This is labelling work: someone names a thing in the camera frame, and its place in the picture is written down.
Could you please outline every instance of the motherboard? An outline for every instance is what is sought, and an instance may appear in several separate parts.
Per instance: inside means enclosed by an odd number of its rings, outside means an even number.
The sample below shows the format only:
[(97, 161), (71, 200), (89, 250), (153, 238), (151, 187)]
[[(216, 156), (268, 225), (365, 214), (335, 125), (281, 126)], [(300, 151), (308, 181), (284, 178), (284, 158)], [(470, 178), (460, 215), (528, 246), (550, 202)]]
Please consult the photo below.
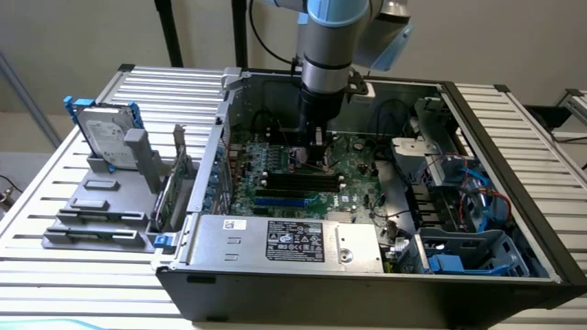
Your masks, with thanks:
[(235, 134), (229, 158), (235, 182), (231, 215), (327, 219), (343, 223), (384, 221), (371, 214), (384, 200), (373, 162), (375, 143), (339, 134), (323, 162), (299, 160), (295, 147), (260, 134)]

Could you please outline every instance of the black pole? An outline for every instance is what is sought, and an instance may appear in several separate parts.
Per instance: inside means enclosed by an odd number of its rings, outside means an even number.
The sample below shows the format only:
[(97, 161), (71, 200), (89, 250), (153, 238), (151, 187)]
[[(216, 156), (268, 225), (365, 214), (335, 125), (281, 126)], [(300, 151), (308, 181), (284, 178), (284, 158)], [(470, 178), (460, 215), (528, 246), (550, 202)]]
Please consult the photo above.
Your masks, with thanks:
[(157, 9), (159, 18), (161, 20), (168, 60), (172, 63), (172, 67), (184, 67), (177, 30), (175, 29), (172, 0), (155, 0), (155, 8)]
[(247, 69), (247, 0), (232, 0), (232, 29), (235, 36), (236, 66)]

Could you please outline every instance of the white sticker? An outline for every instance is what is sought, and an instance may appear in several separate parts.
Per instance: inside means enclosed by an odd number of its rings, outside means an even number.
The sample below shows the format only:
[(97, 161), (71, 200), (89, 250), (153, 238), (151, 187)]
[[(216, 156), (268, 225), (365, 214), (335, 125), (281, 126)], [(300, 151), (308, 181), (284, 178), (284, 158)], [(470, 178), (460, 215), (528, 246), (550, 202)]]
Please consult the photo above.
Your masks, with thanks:
[(89, 136), (97, 145), (101, 157), (117, 168), (136, 168), (132, 149), (124, 144), (125, 132), (112, 122), (88, 120)]
[(224, 226), (221, 227), (224, 230), (245, 230), (247, 229), (247, 220), (235, 220), (225, 219)]

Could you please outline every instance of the green motherboard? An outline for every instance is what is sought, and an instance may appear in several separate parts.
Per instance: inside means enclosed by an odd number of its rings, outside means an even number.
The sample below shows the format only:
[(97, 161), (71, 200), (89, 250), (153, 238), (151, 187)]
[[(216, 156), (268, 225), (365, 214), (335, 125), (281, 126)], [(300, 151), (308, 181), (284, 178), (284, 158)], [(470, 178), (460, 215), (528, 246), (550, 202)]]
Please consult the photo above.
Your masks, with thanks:
[[(373, 163), (373, 147), (357, 135), (336, 136), (327, 148), (327, 161), (320, 166), (296, 164), (288, 146), (269, 144), (260, 134), (235, 134), (231, 143), (231, 170), (233, 198), (231, 215), (328, 219), (351, 223), (376, 223), (371, 218), (371, 204), (380, 196), (380, 182)], [(264, 190), (264, 177), (269, 173), (344, 177), (339, 192), (304, 191), (304, 206), (267, 206), (256, 203), (259, 190)]]

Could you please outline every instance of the blue pcie slot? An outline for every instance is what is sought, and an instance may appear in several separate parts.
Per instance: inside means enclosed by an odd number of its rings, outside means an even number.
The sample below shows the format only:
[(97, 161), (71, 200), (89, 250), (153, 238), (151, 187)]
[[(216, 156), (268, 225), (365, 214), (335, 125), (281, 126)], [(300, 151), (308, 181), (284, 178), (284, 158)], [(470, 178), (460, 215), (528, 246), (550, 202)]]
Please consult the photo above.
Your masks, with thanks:
[(307, 208), (308, 202), (305, 199), (256, 198), (255, 205)]

